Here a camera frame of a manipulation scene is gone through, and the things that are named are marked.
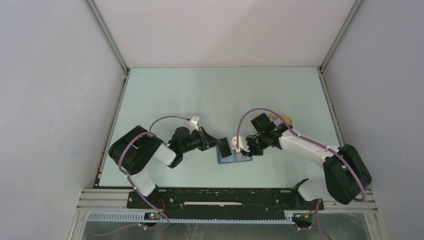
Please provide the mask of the blue card holder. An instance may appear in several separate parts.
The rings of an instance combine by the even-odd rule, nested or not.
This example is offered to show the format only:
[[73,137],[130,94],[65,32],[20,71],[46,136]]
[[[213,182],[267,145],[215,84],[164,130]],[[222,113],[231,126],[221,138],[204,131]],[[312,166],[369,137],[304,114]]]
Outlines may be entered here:
[[253,157],[245,157],[242,155],[241,160],[235,160],[234,159],[234,151],[231,150],[232,155],[226,158],[221,158],[219,156],[219,148],[217,148],[217,163],[218,164],[235,164],[235,163],[242,163],[242,162],[250,162],[253,161]]

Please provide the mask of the beige oval tray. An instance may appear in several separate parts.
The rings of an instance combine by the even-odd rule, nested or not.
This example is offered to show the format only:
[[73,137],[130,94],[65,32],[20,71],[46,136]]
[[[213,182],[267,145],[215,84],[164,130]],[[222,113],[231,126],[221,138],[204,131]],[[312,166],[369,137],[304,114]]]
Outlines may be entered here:
[[290,116],[288,116],[288,115],[284,115],[284,114],[283,114],[283,115],[278,116],[278,115],[276,115],[276,114],[268,113],[268,114],[267,114],[267,116],[268,116],[268,118],[269,118],[272,122],[274,122],[274,124],[275,124],[276,126],[278,126],[278,125],[280,125],[280,124],[283,124],[283,123],[284,123],[282,119],[284,119],[284,121],[285,121],[288,125],[290,125],[291,127],[293,126],[293,120],[292,120],[292,118],[291,118]]

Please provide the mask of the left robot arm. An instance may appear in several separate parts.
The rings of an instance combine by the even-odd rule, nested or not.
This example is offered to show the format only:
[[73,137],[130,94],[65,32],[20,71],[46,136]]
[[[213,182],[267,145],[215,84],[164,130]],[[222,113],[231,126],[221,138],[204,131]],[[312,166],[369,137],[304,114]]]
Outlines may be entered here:
[[171,139],[164,142],[137,125],[109,147],[108,156],[140,194],[138,201],[145,208],[153,208],[158,202],[158,186],[147,170],[149,162],[158,161],[173,169],[182,162],[183,154],[193,150],[203,152],[226,142],[226,138],[215,138],[203,127],[190,130],[184,126],[178,127]]

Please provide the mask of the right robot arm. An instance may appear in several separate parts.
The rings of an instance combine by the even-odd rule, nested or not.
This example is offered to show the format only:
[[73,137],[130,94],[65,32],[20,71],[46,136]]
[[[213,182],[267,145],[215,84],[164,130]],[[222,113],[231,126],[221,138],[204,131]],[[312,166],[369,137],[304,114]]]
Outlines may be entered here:
[[333,198],[343,205],[366,200],[365,190],[373,178],[354,146],[318,142],[294,129],[282,116],[281,123],[276,124],[266,111],[263,109],[263,113],[251,120],[254,135],[241,136],[237,130],[230,145],[235,153],[245,157],[262,156],[270,147],[290,151],[322,169],[322,178],[306,178],[292,188],[290,201],[295,208],[304,209],[311,201],[323,198]]

